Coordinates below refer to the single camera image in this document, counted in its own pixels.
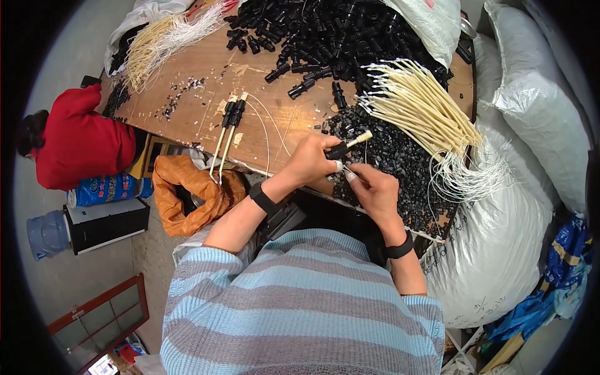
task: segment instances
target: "striped sweater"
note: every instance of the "striped sweater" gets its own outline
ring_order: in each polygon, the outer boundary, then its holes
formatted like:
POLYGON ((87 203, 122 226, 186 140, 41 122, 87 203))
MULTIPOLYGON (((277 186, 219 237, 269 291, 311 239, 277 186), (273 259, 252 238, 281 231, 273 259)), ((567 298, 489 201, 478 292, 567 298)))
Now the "striped sweater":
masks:
POLYGON ((401 297, 365 245, 327 229, 288 232, 244 269, 190 250, 169 288, 160 355, 168 374, 439 374, 436 299, 401 297))

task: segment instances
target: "orange bag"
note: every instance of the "orange bag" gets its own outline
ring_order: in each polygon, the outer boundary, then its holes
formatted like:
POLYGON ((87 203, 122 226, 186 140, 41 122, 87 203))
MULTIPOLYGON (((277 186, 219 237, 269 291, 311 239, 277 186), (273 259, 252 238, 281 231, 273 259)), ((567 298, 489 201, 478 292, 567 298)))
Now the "orange bag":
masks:
POLYGON ((246 196, 246 190, 236 172, 223 171, 223 186, 211 180, 208 170, 199 170, 189 155, 159 156, 154 162, 152 182, 158 214, 169 236, 191 236, 215 218, 223 216, 246 196), (206 203, 187 217, 183 203, 175 196, 173 185, 182 185, 187 191, 206 203))

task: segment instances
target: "person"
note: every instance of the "person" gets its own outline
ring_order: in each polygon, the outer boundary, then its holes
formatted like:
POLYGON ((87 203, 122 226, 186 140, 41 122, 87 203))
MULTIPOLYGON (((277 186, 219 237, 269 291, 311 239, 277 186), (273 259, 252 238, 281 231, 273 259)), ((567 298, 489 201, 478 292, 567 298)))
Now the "person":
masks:
POLYGON ((38 183, 68 191, 79 181, 122 172, 142 154, 146 132, 105 118, 94 109, 100 84, 68 89, 52 104, 19 126, 17 152, 35 160, 38 183))
MULTIPOLYGON (((262 191, 277 203, 335 172, 323 150, 339 143, 306 137, 262 191)), ((346 178, 385 245, 404 244, 398 181, 366 164, 349 168, 346 178)), ((427 296, 414 249, 390 259, 392 278, 350 236, 293 230, 244 269, 236 255, 264 217, 247 196, 178 263, 160 351, 168 374, 440 373, 442 308, 427 296)))

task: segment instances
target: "black wristband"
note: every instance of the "black wristband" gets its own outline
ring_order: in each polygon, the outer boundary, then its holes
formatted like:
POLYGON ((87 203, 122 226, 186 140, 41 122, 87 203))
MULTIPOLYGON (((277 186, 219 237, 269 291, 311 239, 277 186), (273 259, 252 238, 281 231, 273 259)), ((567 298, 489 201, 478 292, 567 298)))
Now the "black wristband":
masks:
POLYGON ((390 259, 399 259, 408 254, 413 248, 412 234, 406 231, 406 240, 400 246, 390 246, 385 248, 385 254, 390 259))
POLYGON ((261 185, 262 182, 254 184, 254 186, 250 188, 248 195, 250 196, 250 199, 266 212, 267 216, 272 217, 280 211, 280 208, 271 200, 271 198, 266 196, 262 191, 262 187, 260 187, 261 185))

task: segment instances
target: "woman in red jacket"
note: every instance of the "woman in red jacket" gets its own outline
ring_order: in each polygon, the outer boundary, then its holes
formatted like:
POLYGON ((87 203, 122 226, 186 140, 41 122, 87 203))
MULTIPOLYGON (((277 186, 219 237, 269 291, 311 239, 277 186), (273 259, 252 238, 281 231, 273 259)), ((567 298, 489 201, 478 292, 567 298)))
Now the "woman in red jacket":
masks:
POLYGON ((50 113, 27 116, 19 129, 17 151, 35 159, 35 172, 46 189, 68 191, 79 181, 122 172, 141 155, 146 132, 103 117, 99 84, 68 89, 50 113))

